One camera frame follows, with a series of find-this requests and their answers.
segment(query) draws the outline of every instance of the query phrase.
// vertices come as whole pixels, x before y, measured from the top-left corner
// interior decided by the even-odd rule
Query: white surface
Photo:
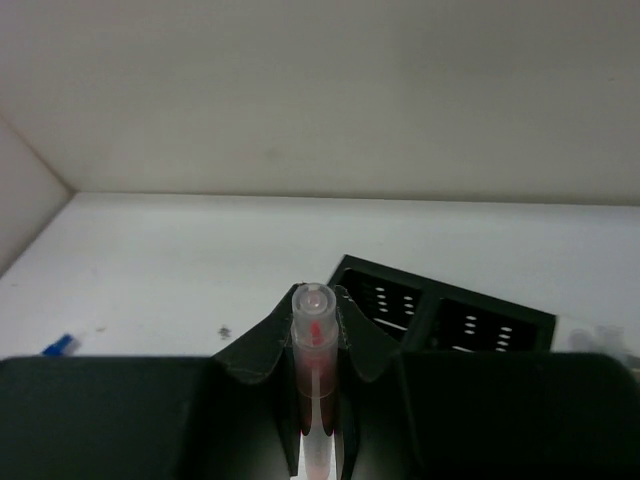
[[[78,194],[0,279],[0,356],[209,355],[345,253],[640,346],[640,208]]]
[[[0,111],[79,190],[640,202],[637,0],[30,0]]]
[[[0,118],[0,275],[68,199],[65,187]]]

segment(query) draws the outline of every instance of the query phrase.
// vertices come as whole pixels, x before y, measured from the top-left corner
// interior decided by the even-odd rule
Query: clear cap
[[[292,299],[291,334],[298,345],[322,348],[338,337],[336,295],[326,285],[300,285]]]
[[[600,351],[628,366],[629,360],[624,346],[623,334],[622,327],[596,327],[596,340],[600,345]]]

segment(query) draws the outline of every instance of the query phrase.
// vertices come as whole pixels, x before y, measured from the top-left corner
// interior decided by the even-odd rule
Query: dirt speck
[[[220,327],[220,330],[218,330],[218,335],[220,335],[222,340],[229,340],[231,338],[231,330],[226,325],[223,325]]]

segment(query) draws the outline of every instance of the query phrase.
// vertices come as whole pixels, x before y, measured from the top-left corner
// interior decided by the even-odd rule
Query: white wall
[[[68,198],[67,189],[0,119],[0,274]]]
[[[640,203],[637,0],[30,0],[0,111],[82,190]]]

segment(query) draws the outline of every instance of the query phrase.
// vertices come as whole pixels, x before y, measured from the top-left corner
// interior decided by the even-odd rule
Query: white table
[[[0,279],[0,356],[211,355],[345,253],[640,350],[640,208],[82,193]]]

